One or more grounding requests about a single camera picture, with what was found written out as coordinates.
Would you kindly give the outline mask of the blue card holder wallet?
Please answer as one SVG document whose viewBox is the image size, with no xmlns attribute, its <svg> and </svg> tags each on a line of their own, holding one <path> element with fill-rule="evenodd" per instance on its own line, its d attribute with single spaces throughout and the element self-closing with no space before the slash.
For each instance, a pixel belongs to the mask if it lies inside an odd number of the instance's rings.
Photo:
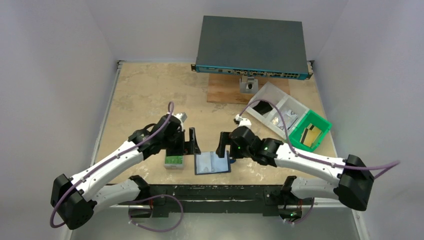
<svg viewBox="0 0 424 240">
<path fill-rule="evenodd" d="M 196 154 L 194 156 L 194 174 L 211 175 L 230 173 L 231 164 L 235 163 L 236 160 L 231 158 L 229 154 L 228 150 L 225 152 L 224 157 L 218 157 L 213 151 Z"/>
</svg>

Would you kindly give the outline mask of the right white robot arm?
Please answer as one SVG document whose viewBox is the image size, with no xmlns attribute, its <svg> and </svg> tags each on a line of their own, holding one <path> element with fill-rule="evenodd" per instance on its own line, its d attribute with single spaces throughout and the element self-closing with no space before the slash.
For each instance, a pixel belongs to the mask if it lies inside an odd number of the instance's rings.
<svg viewBox="0 0 424 240">
<path fill-rule="evenodd" d="M 262 166 L 297 170 L 314 176 L 296 177 L 287 190 L 298 199 L 326 198 L 338 200 L 346 207 L 365 211 L 374 184 L 374 176 L 358 156 L 327 157 L 297 148 L 274 138 L 259 138 L 248 127 L 221 132 L 215 153 L 233 159 L 250 158 Z"/>
</svg>

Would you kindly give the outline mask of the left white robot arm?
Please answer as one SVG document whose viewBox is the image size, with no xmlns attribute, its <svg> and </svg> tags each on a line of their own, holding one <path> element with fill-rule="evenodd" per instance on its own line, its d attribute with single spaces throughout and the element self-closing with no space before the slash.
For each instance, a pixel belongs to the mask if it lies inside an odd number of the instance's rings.
<svg viewBox="0 0 424 240">
<path fill-rule="evenodd" d="M 130 167 L 165 150 L 170 156 L 200 154 L 196 130 L 188 129 L 185 140 L 185 114 L 166 114 L 158 123 L 136 130 L 123 144 L 98 163 L 71 177 L 61 174 L 52 185 L 50 226 L 75 230 L 101 210 L 121 203 L 153 204 L 150 185 L 140 176 L 109 184 Z"/>
</svg>

